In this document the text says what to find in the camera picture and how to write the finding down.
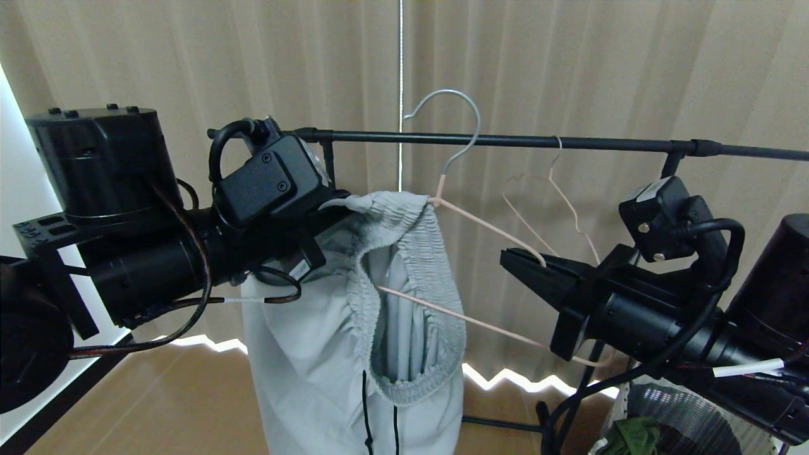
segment white wall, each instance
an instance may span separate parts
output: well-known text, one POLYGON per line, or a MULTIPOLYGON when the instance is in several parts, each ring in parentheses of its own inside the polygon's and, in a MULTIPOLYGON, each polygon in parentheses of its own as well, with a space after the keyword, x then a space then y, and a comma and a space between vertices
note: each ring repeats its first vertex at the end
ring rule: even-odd
MULTIPOLYGON (((25 126, 17 101, 11 93, 5 73, 0 67, 0 253, 24 257, 13 223, 61 211, 42 162, 36 154, 28 128, 25 126)), ((81 266, 82 259, 75 247, 60 251, 67 264, 81 266)), ((120 341, 129 331, 115 327, 104 304, 88 277, 74 277, 76 287, 90 310, 100 333, 77 345, 108 344, 120 341)), ((62 391, 95 360, 69 362, 61 376, 33 401, 0 415, 0 444, 20 429, 37 411, 62 391)))

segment brown floor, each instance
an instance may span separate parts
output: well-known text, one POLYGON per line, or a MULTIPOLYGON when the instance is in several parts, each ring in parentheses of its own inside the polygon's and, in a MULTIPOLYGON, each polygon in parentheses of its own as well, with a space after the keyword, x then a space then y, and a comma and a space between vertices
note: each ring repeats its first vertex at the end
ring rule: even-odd
MULTIPOLYGON (((464 413, 536 423, 539 397, 510 382, 484 392, 467 381, 464 413)), ((565 454, 587 453, 612 400, 588 398, 565 454)), ((539 453, 535 433, 464 423, 456 453, 539 453)), ((27 455, 266 453, 250 366, 241 351, 167 346, 130 357, 54 425, 27 455)))

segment drawstring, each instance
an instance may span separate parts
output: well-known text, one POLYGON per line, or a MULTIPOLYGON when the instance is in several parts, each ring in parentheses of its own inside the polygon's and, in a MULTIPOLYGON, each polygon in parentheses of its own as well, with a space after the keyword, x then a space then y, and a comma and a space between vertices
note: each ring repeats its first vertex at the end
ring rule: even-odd
POLYGON ((393 407, 393 435, 396 437, 396 455, 399 455, 399 408, 393 407))
POLYGON ((368 437, 365 439, 365 446, 368 448, 368 455, 374 455, 374 438, 371 437, 371 424, 368 423, 368 390, 367 390, 366 372, 362 370, 362 413, 365 415, 365 433, 368 437))
MULTIPOLYGON (((368 389, 367 373, 362 370, 362 414, 365 417, 365 446, 368 448, 368 455, 374 455, 374 438, 371 436, 371 424, 368 422, 368 389)), ((396 455, 399 455, 399 408, 393 407, 393 435, 396 438, 396 455)))

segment beige curtain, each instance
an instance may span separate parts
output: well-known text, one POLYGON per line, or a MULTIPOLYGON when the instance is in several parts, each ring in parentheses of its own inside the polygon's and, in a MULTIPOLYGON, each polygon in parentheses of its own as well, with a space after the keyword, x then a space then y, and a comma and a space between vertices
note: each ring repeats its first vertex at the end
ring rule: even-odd
MULTIPOLYGON (((0 18, 0 62, 24 113, 107 102, 157 108, 176 173, 203 202, 206 128, 267 113, 287 129, 398 128, 396 2, 0 2, 0 18)), ((480 106, 484 133, 809 148, 807 2, 405 2, 403 37, 407 112, 427 93, 455 87, 480 106)), ((472 113, 438 98, 404 127, 468 132, 472 113)), ((404 189, 433 193, 456 148, 405 146, 404 189)), ((478 147, 456 162, 445 196, 532 241, 500 193, 511 175, 545 174, 555 153, 478 147)), ((244 157, 230 147, 225 169, 244 157)), ((649 153, 561 153, 556 180, 602 257, 630 242, 616 204, 662 163, 649 153)), ((397 174, 396 145, 337 144, 341 186, 395 189, 397 174)), ((739 277, 783 215, 809 210, 809 164, 689 158, 679 175, 715 215, 747 227, 739 277)), ((509 191, 560 254, 593 263, 546 183, 509 191)), ((498 265, 510 245, 448 210, 439 218, 467 313, 549 341, 555 312, 498 265)), ((172 330, 183 317, 141 336, 172 330)), ((238 310, 212 305, 200 331, 238 336, 238 310)), ((467 357, 489 377, 508 367, 573 384, 578 373, 473 326, 467 357)))
MULTIPOLYGON (((0 18, 0 62, 23 114, 110 102, 156 108, 175 173, 203 206, 207 128, 268 114, 288 130, 398 127, 395 3, 0 2, 0 18)), ((341 187, 396 190, 395 144, 346 143, 335 152, 341 187)), ((247 156, 229 144, 223 171, 247 156)), ((166 334, 187 318, 175 312, 136 335, 166 334)), ((192 334, 220 341, 241 330, 239 305, 211 305, 192 334)))
MULTIPOLYGON (((456 87, 481 109, 483 133, 608 138, 705 138, 809 148, 809 2, 406 2, 404 110, 456 87)), ((431 100, 405 130, 470 133, 472 110, 431 100)), ((404 187, 434 193, 459 147, 405 147, 404 187)), ((448 201, 531 241, 501 197, 509 176, 547 175, 556 151, 478 147, 456 161, 448 201)), ((664 156, 565 150, 555 181, 601 257, 631 245, 617 203, 657 178, 664 156)), ((783 215, 809 210, 809 164, 688 158, 678 172, 714 215, 748 230, 742 282, 783 215)), ((573 217, 544 181, 510 185, 510 200, 559 252, 594 263, 573 217)), ((464 308, 473 317, 549 342, 556 312, 499 265, 507 240, 438 209, 464 308)), ((541 252, 538 241, 533 241, 541 252)), ((684 266, 687 262, 678 262, 684 266)), ((533 380, 580 368, 469 326, 468 361, 484 376, 511 368, 533 380)))

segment light under curtain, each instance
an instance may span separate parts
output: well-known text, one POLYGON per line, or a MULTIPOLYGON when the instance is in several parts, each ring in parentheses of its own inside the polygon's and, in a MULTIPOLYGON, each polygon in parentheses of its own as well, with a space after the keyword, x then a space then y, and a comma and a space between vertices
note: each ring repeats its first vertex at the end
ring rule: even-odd
MULTIPOLYGON (((427 93, 453 87, 480 107, 483 134, 809 147, 807 2, 444 0, 404 2, 403 12, 405 112, 427 93)), ((207 128, 270 114, 290 130, 397 131, 399 14, 398 2, 0 2, 0 62, 24 114, 107 102, 156 108, 177 176, 197 187, 205 205, 207 128)), ((453 99, 436 100, 404 124, 405 131, 472 128, 472 114, 453 99)), ((414 193, 433 192, 456 151, 403 149, 403 189, 414 193)), ((338 143, 338 184, 359 194, 395 190, 397 152, 396 144, 338 143)), ((454 164, 444 197, 531 240, 502 188, 521 172, 547 175, 555 154, 476 147, 454 164)), ((246 157, 230 145, 225 172, 246 157)), ((630 242, 617 203, 662 165, 654 154, 562 152, 554 180, 601 256, 630 242)), ((809 210, 809 164, 688 158, 679 175, 716 216, 747 228, 739 277, 783 215, 809 210)), ((592 261, 553 189, 535 179, 509 188, 556 251, 592 261)), ((555 312, 498 265, 499 251, 511 245, 448 210, 439 208, 438 220, 465 312, 547 342, 555 312)), ((227 293, 235 290, 215 291, 227 293)), ((192 334, 214 341, 241 335, 238 306, 211 305, 206 313, 192 334)), ((138 336, 164 334, 186 317, 166 317, 138 336)), ((533 381, 557 374, 575 384, 580 373, 474 326, 466 358, 485 377, 510 368, 533 381)))

